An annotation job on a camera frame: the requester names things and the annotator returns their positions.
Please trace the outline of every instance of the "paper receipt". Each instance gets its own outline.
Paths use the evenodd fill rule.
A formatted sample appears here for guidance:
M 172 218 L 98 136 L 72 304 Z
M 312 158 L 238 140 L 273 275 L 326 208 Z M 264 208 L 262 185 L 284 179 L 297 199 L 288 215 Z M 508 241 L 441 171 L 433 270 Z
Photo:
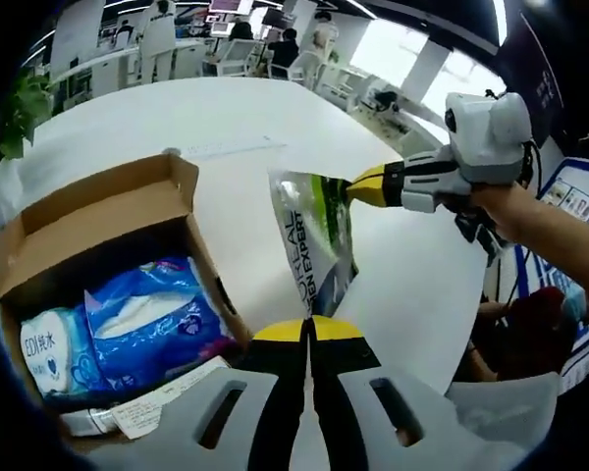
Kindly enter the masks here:
M 217 368 L 229 368 L 229 365 L 222 357 L 215 356 L 175 381 L 137 399 L 113 407 L 111 413 L 114 420 L 120 430 L 131 440 L 150 434 L 159 426 L 164 405 L 175 400 Z

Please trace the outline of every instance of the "round white table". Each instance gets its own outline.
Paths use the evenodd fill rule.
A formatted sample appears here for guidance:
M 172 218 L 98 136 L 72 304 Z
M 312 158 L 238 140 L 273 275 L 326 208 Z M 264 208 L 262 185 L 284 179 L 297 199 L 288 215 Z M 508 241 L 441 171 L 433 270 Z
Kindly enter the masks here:
M 105 95 L 38 128 L 25 158 L 0 169 L 6 217 L 57 188 L 167 147 L 260 139 L 262 149 L 201 158 L 194 212 L 225 287 L 260 329 L 304 316 L 270 201 L 267 169 L 352 179 L 398 155 L 304 87 L 259 78 L 191 78 Z M 439 393 L 465 350 L 486 254 L 453 215 L 352 206 L 359 275 L 336 317 L 352 321 L 384 364 Z

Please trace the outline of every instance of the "hand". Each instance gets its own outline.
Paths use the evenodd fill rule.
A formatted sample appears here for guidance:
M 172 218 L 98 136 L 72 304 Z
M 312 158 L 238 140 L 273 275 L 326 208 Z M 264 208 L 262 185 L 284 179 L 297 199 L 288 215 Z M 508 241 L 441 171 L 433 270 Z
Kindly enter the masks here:
M 534 195 L 515 183 L 513 186 L 481 186 L 473 190 L 471 202 L 484 209 L 498 226 L 498 233 L 515 242 L 519 227 L 516 217 L 521 211 L 534 207 Z

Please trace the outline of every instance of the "open cardboard box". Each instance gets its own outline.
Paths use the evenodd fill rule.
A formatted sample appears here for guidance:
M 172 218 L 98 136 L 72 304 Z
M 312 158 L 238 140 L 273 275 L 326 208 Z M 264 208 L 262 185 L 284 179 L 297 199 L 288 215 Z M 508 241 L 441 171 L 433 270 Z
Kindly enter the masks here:
M 227 297 L 192 215 L 197 180 L 198 168 L 180 157 L 147 157 L 55 191 L 2 231 L 3 334 L 33 397 L 41 401 L 21 352 L 21 322 L 46 309 L 74 306 L 84 289 L 165 256 L 191 255 L 219 314 L 247 346 L 251 334 Z

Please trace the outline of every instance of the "tissue package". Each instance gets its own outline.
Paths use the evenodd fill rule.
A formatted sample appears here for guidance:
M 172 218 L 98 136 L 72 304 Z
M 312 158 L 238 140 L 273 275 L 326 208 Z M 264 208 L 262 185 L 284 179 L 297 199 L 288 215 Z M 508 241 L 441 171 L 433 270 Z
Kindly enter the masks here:
M 312 174 L 270 174 L 275 216 L 308 316 L 333 316 L 357 274 L 349 185 Z
M 82 305 L 45 311 L 24 322 L 20 343 L 44 398 L 79 400 L 110 391 L 96 363 Z
M 115 391 L 173 379 L 234 342 L 191 259 L 125 272 L 86 293 L 85 310 L 97 364 Z

